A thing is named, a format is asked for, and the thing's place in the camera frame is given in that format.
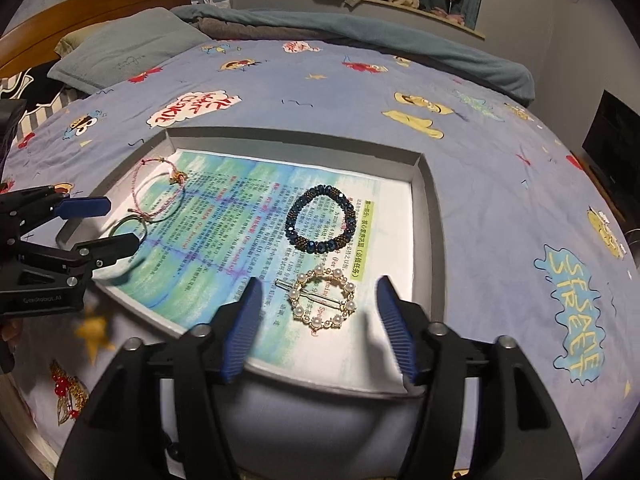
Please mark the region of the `grey shallow cardboard tray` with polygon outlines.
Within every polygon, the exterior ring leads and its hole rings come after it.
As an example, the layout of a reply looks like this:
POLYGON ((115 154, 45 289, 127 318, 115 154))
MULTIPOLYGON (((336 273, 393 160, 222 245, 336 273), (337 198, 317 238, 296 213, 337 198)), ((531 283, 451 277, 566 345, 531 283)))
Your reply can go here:
POLYGON ((426 158, 363 140, 272 129, 172 128, 96 187, 103 218, 70 220, 56 241, 131 232, 138 251, 96 271, 96 284, 171 336, 208 321, 262 282, 262 324, 248 368, 343 396, 401 398, 402 377, 375 301, 379 278, 444 315, 444 236, 426 158), (342 249, 311 255, 284 226, 318 184, 343 192, 356 229, 342 249))

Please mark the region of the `grey-green pillow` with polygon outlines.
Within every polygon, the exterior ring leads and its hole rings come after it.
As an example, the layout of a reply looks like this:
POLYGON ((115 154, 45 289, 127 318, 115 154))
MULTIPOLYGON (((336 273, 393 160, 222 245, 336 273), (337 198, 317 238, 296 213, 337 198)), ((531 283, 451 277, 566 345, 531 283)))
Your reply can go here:
POLYGON ((58 40, 48 77, 87 94, 134 78, 208 37, 164 8, 89 25, 58 40))

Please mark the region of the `teal folded blanket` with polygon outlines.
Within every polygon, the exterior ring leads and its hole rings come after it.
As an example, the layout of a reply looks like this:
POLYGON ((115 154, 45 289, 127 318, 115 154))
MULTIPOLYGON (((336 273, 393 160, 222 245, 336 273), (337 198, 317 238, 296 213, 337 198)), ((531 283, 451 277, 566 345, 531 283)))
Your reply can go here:
POLYGON ((404 25, 338 13, 218 9, 208 4, 175 6, 171 11, 186 22, 214 18, 232 24, 326 32, 370 47, 422 56, 443 70, 469 76, 524 104, 535 99, 534 77, 524 65, 404 25))

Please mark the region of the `blue Sesame Street bedsheet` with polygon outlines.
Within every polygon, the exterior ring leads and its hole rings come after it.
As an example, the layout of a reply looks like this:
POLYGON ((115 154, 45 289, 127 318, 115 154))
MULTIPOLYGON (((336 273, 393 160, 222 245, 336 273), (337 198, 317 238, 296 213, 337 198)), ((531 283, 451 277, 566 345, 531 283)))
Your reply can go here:
POLYGON ((62 448, 61 372, 92 389, 129 337, 179 336, 262 282, 247 369, 219 393, 241 467, 269 479, 396 474, 420 391, 375 304, 465 338, 513 337, 591 474, 639 403, 639 274, 575 156, 497 92, 321 41, 204 42, 58 110, 9 151, 12 191, 115 191, 95 236, 139 250, 87 314, 25 326, 15 378, 62 448))

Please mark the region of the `wooden headboard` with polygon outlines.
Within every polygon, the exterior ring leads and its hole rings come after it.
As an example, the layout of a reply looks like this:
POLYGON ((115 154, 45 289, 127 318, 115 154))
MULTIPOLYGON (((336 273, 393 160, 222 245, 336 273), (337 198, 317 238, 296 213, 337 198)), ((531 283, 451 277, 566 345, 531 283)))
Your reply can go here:
POLYGON ((191 0, 65 0, 35 14, 1 37, 1 76, 55 60, 55 46, 70 32, 126 18, 146 9, 183 6, 191 0))

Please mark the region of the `wooden window sill shelf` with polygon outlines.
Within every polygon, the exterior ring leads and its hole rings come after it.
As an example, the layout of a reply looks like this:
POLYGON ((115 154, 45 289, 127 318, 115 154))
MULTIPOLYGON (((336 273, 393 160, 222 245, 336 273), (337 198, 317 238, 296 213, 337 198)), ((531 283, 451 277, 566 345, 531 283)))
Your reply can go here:
POLYGON ((420 16, 420 18, 425 18, 426 20, 431 20, 433 22, 446 25, 448 27, 460 30, 460 32, 464 32, 465 34, 472 36, 476 39, 486 41, 486 35, 482 34, 481 32, 477 32, 475 29, 470 29, 465 25, 461 25, 458 22, 448 20, 448 18, 443 18, 442 16, 432 13, 430 11, 413 9, 413 8, 410 8, 410 6, 398 6, 395 3, 391 3, 389 1, 384 1, 384 0, 355 0, 356 4, 354 6, 349 6, 347 4, 347 0, 340 0, 340 1, 341 1, 340 6, 348 6, 349 9, 355 9, 357 6, 378 6, 379 8, 385 8, 388 10, 394 10, 396 12, 402 12, 409 15, 420 16))

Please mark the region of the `black television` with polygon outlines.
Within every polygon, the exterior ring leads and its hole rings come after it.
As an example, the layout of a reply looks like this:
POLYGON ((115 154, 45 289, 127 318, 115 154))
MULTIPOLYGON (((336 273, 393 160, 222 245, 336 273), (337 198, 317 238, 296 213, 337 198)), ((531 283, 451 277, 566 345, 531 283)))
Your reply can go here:
POLYGON ((582 150, 613 191, 639 206, 639 114, 604 90, 582 150))

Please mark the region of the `pearl gold round hair clip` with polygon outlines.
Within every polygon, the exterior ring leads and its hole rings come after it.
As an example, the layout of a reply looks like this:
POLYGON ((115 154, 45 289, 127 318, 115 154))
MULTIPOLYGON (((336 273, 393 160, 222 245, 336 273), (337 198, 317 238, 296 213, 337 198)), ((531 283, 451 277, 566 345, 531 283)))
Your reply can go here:
POLYGON ((341 269, 318 264, 292 281, 278 278, 276 286, 285 292, 293 320, 313 334, 339 330, 357 311, 356 285, 341 269))

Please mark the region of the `black white striped cushion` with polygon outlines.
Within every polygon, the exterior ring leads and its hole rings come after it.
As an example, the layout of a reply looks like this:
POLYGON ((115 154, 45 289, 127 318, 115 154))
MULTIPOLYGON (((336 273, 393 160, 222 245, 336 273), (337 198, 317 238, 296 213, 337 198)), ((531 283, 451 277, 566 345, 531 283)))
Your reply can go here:
POLYGON ((55 61, 40 64, 1 79, 2 99, 26 100, 26 110, 16 127, 16 142, 24 143, 32 133, 55 113, 73 101, 85 99, 87 93, 76 90, 48 76, 55 61))

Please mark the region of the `printed blue-green paper sheet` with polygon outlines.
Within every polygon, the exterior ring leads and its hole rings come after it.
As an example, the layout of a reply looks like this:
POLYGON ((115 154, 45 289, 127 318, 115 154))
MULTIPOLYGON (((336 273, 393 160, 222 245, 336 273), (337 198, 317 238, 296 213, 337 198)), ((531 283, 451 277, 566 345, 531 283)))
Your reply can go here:
POLYGON ((362 304, 359 284, 379 180, 325 169, 197 151, 149 157, 129 181, 127 214, 149 234, 104 282, 173 333, 208 321, 262 282, 262 328, 253 354, 275 367, 302 335, 343 333, 362 304), (318 264, 356 285, 357 311, 318 334, 296 322, 278 278, 318 264))

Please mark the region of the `thin silver ring bangle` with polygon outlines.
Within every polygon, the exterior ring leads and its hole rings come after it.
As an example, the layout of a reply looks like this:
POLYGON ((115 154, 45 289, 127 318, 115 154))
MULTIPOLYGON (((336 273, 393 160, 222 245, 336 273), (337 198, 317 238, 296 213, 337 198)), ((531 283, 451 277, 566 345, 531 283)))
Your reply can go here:
POLYGON ((148 222, 140 214, 127 214, 115 222, 108 231, 108 237, 124 234, 134 234, 142 245, 149 234, 148 222))

